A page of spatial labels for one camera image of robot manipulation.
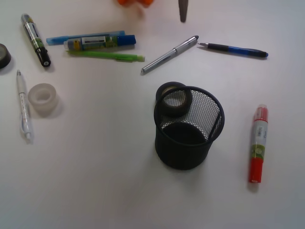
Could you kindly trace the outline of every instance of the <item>green pen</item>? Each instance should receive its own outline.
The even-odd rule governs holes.
[[[97,51],[67,51],[67,53],[76,55],[76,56],[90,56],[90,57],[102,57],[107,59],[115,59],[117,61],[139,61],[144,62],[145,56],[138,56],[132,54],[120,54],[120,53],[111,53],[111,52],[97,52]]]

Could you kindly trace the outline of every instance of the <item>clear tape roll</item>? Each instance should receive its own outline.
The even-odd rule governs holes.
[[[40,112],[51,111],[58,103],[56,90],[48,83],[33,86],[29,91],[28,99],[34,109]]]

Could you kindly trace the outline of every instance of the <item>silver pen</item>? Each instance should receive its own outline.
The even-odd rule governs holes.
[[[17,89],[20,98],[21,104],[21,130],[24,133],[27,140],[31,140],[31,124],[30,124],[30,117],[28,111],[28,100],[26,96],[26,87],[24,80],[22,78],[21,72],[17,70]]]
[[[159,57],[157,60],[155,60],[155,61],[151,62],[150,64],[146,65],[145,67],[143,67],[141,69],[141,73],[146,73],[146,72],[152,70],[153,68],[158,67],[159,65],[163,64],[169,58],[172,58],[172,57],[182,53],[186,49],[190,48],[191,46],[197,44],[198,38],[199,38],[199,36],[193,36],[190,39],[187,39],[185,42],[174,47],[172,50],[170,50],[163,56]]]

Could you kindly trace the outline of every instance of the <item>roll of tape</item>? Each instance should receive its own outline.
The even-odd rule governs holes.
[[[29,91],[28,99],[34,109],[41,112],[53,110],[58,103],[56,90],[48,83],[33,86]]]
[[[165,92],[167,92],[171,89],[174,89],[174,88],[179,88],[179,87],[184,87],[184,86],[185,86],[184,84],[178,83],[178,82],[168,82],[168,83],[161,85],[158,88],[157,93],[156,93],[156,101],[158,101]],[[193,100],[193,96],[192,96],[191,91],[186,91],[183,93],[185,93],[185,95],[183,96],[183,101],[178,106],[168,105],[166,103],[166,101],[163,100],[160,104],[161,113],[163,115],[170,116],[170,117],[179,117],[179,116],[185,115],[190,109],[190,106],[191,106],[192,100]]]
[[[10,63],[11,56],[5,45],[0,44],[0,69]]]

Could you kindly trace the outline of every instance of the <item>white mechanical pencil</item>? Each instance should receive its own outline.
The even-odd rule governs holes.
[[[26,96],[26,88],[21,72],[17,70],[17,88],[21,104],[21,130],[27,140],[31,140],[31,124],[28,111],[28,100]]]

